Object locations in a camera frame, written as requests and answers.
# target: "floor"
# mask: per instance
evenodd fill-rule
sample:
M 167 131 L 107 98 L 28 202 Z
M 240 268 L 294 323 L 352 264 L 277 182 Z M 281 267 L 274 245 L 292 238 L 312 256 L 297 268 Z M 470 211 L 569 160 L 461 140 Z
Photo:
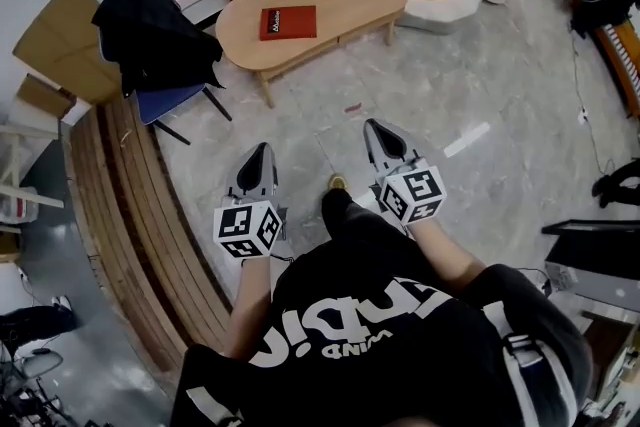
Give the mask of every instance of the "floor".
M 66 206 L 41 208 L 38 219 L 25 226 L 20 266 L 38 302 L 65 294 L 80 323 L 47 344 L 64 362 L 43 376 L 45 390 L 58 395 L 80 425 L 89 419 L 116 427 L 167 425 L 172 402 L 129 345 L 94 278 L 71 206 L 60 141 L 49 145 L 24 184 Z
M 610 172 L 640 156 L 637 124 L 626 119 L 593 43 L 572 43 L 567 22 L 562 0 L 509 0 L 482 4 L 449 36 L 398 27 L 387 47 L 382 31 L 374 32 L 275 79 L 274 110 L 250 73 L 225 59 L 216 63 L 227 87 L 216 95 L 233 123 L 198 95 L 163 119 L 192 145 L 158 137 L 188 220 L 227 293 L 234 296 L 239 269 L 214 246 L 212 223 L 234 160 L 261 141 L 272 145 L 288 233 L 302 254 L 327 239 L 318 201 L 329 176 L 346 174 L 354 197 L 373 183 L 362 138 L 369 117 L 420 138 L 449 194 L 440 222 L 486 263 L 540 266 L 554 241 L 540 234 L 546 224 L 640 218 L 636 207 L 601 210 L 591 198 L 599 168 Z M 590 125 L 578 119 L 582 101 Z M 445 147 L 484 122 L 488 133 L 445 157 Z

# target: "red book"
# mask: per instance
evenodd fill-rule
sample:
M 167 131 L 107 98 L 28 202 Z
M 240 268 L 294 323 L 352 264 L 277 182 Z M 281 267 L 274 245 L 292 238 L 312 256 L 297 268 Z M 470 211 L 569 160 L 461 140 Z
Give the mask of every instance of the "red book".
M 316 6 L 268 7 L 260 16 L 260 39 L 315 38 Z

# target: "person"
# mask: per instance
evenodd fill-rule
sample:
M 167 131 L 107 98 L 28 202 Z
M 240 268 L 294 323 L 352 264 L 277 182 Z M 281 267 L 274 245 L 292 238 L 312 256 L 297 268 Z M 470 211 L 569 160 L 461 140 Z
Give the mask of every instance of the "person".
M 53 338 L 76 327 L 76 316 L 69 299 L 54 297 L 51 306 L 20 308 L 0 315 L 0 342 L 13 359 L 23 345 Z
M 604 175 L 593 184 L 591 195 L 600 197 L 600 208 L 609 203 L 625 203 L 640 206 L 640 186 L 623 186 L 629 178 L 640 178 L 640 159 L 634 159 L 628 164 L 616 169 L 611 175 Z
M 331 240 L 292 262 L 273 298 L 270 258 L 243 262 L 225 355 L 189 348 L 172 427 L 570 425 L 591 358 L 567 317 L 519 271 L 485 266 L 435 221 L 409 225 L 414 241 L 357 205 L 343 177 L 329 188 Z M 488 314 L 495 305 L 519 340 L 551 348 L 570 383 L 531 360 L 527 411 L 505 363 L 508 337 Z

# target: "marble floor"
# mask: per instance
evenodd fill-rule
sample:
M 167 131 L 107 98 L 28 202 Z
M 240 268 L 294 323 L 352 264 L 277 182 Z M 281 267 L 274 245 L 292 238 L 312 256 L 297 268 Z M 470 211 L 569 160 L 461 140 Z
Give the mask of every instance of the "marble floor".
M 374 32 L 275 79 L 274 110 L 250 73 L 225 59 L 215 63 L 227 88 L 216 95 L 233 123 L 198 95 L 163 119 L 192 145 L 158 137 L 187 218 L 227 293 L 235 294 L 239 268 L 214 246 L 212 222 L 229 166 L 258 142 L 272 145 L 288 233 L 301 254 L 327 239 L 319 198 L 331 173 L 346 174 L 354 197 L 373 183 L 362 138 L 369 117 L 420 138 L 449 193 L 440 222 L 486 263 L 541 266 L 554 242 L 540 234 L 546 224 L 640 218 L 636 207 L 601 210 L 591 198 L 599 169 L 610 172 L 640 156 L 637 124 L 626 119 L 593 43 L 576 37 L 578 95 L 567 23 L 562 0 L 509 0 L 482 4 L 448 36 L 398 27 L 387 47 L 382 31 Z M 590 126 L 578 119 L 580 98 Z M 353 106 L 359 108 L 351 112 Z M 445 157 L 445 147 L 484 122 L 486 134 Z

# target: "wooden coffee table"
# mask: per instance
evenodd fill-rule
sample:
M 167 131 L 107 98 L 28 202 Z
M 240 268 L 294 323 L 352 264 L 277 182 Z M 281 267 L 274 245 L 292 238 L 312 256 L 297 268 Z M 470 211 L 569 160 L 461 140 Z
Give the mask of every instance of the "wooden coffee table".
M 368 29 L 387 26 L 386 43 L 407 0 L 233 0 L 216 22 L 216 37 L 229 60 L 256 72 L 269 107 L 268 80 Z M 260 13 L 268 7 L 316 6 L 316 38 L 260 41 Z

